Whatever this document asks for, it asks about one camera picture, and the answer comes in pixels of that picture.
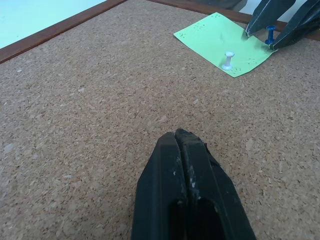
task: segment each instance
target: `cork board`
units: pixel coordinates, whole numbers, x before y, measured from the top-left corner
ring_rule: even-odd
[[[258,239],[319,239],[320,43],[235,79],[173,36],[203,17],[129,0],[0,65],[1,239],[129,239],[137,180],[178,127]]]

